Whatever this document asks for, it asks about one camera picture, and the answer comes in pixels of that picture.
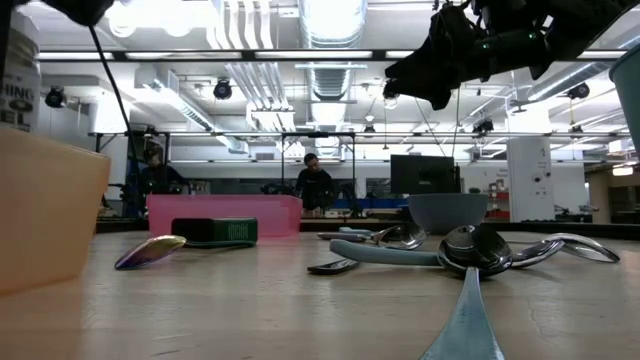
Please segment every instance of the fluorescent light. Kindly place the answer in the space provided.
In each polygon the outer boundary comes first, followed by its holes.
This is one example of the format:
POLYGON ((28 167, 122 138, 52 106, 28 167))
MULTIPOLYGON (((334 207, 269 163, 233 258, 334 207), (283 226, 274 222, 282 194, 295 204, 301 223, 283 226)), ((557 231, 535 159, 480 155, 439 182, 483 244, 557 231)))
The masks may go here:
POLYGON ((260 133, 260 132, 245 132, 245 133, 236 133, 236 132, 225 132, 223 133, 225 136, 255 136, 255 137, 280 137, 282 133, 278 132, 268 132, 268 133, 260 133))
POLYGON ((292 50, 256 51, 256 59, 369 59, 372 51, 353 50, 292 50))
POLYGON ((411 55, 413 51, 387 51, 385 58, 387 59, 404 59, 411 55))
POLYGON ((238 51, 178 51, 178 52, 144 52, 129 51, 125 55, 131 60, 239 60, 242 54, 238 51))
POLYGON ((633 175, 633 168, 619 167, 619 168, 614 168, 611 172, 613 173, 613 176, 628 176, 628 175, 633 175))
POLYGON ((208 132, 172 132, 171 136, 175 137, 209 137, 211 133, 208 132))
POLYGON ((299 70, 364 70, 367 69, 366 64, 295 64, 295 68, 299 70))
POLYGON ((225 164, 236 164, 236 163, 248 163, 253 162, 251 159, 245 160, 212 160, 213 163, 225 163, 225 164))
POLYGON ((616 60, 626 52, 626 50, 585 50, 578 55, 578 59, 616 60))
POLYGON ((204 164, 208 163, 209 160, 169 160, 169 162, 174 164, 204 164))
MULTIPOLYGON (((113 60, 113 54, 105 52, 107 60, 113 60)), ((41 52, 36 57, 38 61, 73 61, 73 60, 100 60, 97 52, 41 52)))

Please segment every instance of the pink plastic bin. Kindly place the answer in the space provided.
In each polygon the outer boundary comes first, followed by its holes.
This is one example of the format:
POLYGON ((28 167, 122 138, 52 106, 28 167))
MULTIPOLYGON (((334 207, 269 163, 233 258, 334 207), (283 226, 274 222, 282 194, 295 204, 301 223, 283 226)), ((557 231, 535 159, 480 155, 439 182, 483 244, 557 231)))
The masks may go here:
POLYGON ((260 237, 300 232, 302 200, 289 195, 149 195, 149 228, 153 236, 171 234, 175 218, 258 219, 260 237))

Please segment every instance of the table surface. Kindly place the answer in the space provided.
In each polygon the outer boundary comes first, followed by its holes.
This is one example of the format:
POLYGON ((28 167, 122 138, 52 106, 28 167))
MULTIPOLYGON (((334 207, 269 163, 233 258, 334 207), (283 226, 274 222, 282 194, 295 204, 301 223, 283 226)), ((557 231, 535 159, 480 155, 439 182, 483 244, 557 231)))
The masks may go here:
MULTIPOLYGON (((99 235, 81 279, 0 298, 0 359, 417 359, 462 288, 439 268, 308 275, 338 258, 313 234, 181 249, 145 269, 113 270, 146 236, 99 235)), ((605 243, 620 264, 558 253, 482 281, 507 360, 638 358, 640 242, 605 243)))

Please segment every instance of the monitor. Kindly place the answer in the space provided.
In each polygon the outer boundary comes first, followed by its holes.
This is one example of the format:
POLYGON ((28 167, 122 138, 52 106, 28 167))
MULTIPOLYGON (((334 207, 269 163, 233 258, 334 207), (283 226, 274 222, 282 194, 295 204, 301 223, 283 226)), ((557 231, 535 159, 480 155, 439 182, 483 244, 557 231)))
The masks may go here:
POLYGON ((391 155, 391 192, 459 193, 460 168, 452 157, 391 155))

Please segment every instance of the man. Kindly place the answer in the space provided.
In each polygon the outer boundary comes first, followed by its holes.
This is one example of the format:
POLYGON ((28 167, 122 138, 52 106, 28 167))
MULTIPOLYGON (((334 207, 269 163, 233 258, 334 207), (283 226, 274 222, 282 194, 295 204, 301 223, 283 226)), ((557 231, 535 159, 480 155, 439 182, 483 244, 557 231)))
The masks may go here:
POLYGON ((189 185, 174 168, 162 163, 162 148, 152 147, 143 153, 147 167, 142 170, 142 188, 145 194, 174 194, 172 186, 189 185))
POLYGON ((317 215, 318 210, 331 204, 333 200, 333 179, 320 168, 320 161, 315 154, 304 157, 306 169, 300 171, 296 183, 296 193, 302 197, 302 206, 306 215, 317 215))

